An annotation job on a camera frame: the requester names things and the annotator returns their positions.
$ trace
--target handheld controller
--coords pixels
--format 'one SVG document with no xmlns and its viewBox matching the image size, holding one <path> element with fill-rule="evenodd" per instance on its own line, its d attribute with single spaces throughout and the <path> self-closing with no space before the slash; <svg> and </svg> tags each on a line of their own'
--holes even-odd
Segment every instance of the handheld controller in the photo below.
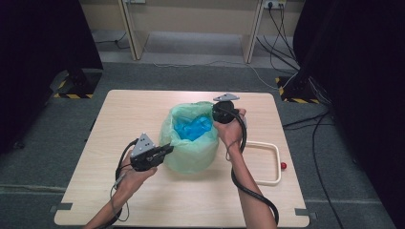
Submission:
<svg viewBox="0 0 405 229">
<path fill-rule="evenodd" d="M 231 100 L 239 99 L 238 96 L 233 94 L 224 94 L 214 98 L 214 101 L 218 101 L 212 107 L 212 117 L 215 121 L 226 124 L 233 120 L 234 115 L 239 114 L 239 110 L 234 108 Z"/>
<path fill-rule="evenodd" d="M 164 157 L 173 152 L 170 143 L 156 147 L 149 136 L 143 133 L 130 154 L 131 165 L 136 171 L 147 171 L 162 164 Z"/>
</svg>

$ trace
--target blue cloth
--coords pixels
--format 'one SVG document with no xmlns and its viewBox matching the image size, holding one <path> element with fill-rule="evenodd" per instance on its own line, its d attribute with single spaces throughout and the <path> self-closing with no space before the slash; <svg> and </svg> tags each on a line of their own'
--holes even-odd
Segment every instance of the blue cloth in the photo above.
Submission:
<svg viewBox="0 0 405 229">
<path fill-rule="evenodd" d="M 194 120 L 188 118 L 178 118 L 174 126 L 176 132 L 181 139 L 189 139 L 194 141 L 202 136 L 205 132 L 209 132 L 212 128 L 212 121 L 207 116 L 198 116 Z"/>
</svg>

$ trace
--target human hand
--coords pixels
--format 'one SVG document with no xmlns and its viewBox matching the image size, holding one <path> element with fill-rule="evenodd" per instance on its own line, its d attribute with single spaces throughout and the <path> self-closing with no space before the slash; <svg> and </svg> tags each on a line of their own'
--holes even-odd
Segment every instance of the human hand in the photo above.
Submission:
<svg viewBox="0 0 405 229">
<path fill-rule="evenodd" d="M 130 154 L 132 150 L 127 152 L 126 158 L 122 161 L 122 165 L 128 165 L 122 168 L 120 176 L 123 176 L 122 181 L 119 183 L 117 188 L 117 194 L 121 195 L 123 198 L 130 198 L 143 184 L 143 182 L 154 175 L 158 170 L 157 167 L 152 167 L 151 169 L 143 172 L 135 171 L 131 165 Z"/>
<path fill-rule="evenodd" d="M 241 119 L 245 118 L 246 110 L 238 109 L 239 116 Z M 214 127 L 218 130 L 218 136 L 223 141 L 226 147 L 232 144 L 235 141 L 240 141 L 242 139 L 242 127 L 238 120 L 233 119 L 227 124 L 222 124 L 215 121 Z"/>
</svg>

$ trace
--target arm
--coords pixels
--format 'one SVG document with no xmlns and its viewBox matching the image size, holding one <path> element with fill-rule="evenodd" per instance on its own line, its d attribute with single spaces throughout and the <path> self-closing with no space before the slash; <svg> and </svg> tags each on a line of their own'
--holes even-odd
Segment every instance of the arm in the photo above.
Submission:
<svg viewBox="0 0 405 229">
<path fill-rule="evenodd" d="M 245 115 L 246 110 L 240 109 L 240 114 Z M 240 150 L 240 140 L 242 138 L 242 129 L 237 120 L 233 120 L 228 124 L 214 122 L 221 140 L 228 149 L 232 168 L 235 177 L 247 189 L 262 194 L 258 185 L 254 181 L 249 172 L 242 152 Z M 244 213 L 246 228 L 276 228 L 274 216 L 269 207 L 260 200 L 251 197 L 238 189 L 239 199 L 241 201 L 242 211 Z"/>
<path fill-rule="evenodd" d="M 130 154 L 127 154 L 127 157 L 122 162 L 123 165 L 130 163 L 129 155 Z M 157 170 L 158 168 L 156 167 L 145 172 L 137 172 L 132 168 L 123 169 L 120 174 L 121 176 L 124 175 L 123 179 L 117 191 L 114 193 L 112 200 L 108 201 L 83 228 L 97 228 L 113 219 L 115 217 L 114 213 L 117 213 L 125 202 L 140 188 L 143 182 L 151 177 Z"/>
</svg>

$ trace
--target floor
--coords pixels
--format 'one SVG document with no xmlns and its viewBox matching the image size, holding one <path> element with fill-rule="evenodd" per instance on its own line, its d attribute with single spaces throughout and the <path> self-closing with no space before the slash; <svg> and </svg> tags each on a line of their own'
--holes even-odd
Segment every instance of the floor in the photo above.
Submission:
<svg viewBox="0 0 405 229">
<path fill-rule="evenodd" d="M 92 34 L 103 62 L 246 67 L 239 35 L 156 31 L 149 35 L 141 59 L 134 61 L 125 31 L 92 31 Z M 263 37 L 260 39 L 268 49 L 270 49 L 268 44 L 274 46 L 276 41 L 275 36 L 266 37 L 266 40 Z M 288 37 L 287 41 L 292 47 L 291 37 Z M 289 54 L 288 46 L 280 37 L 275 43 L 275 48 Z M 284 60 L 295 68 L 298 67 L 293 59 L 285 57 Z M 292 69 L 274 56 L 271 57 L 258 42 L 249 66 Z"/>
</svg>

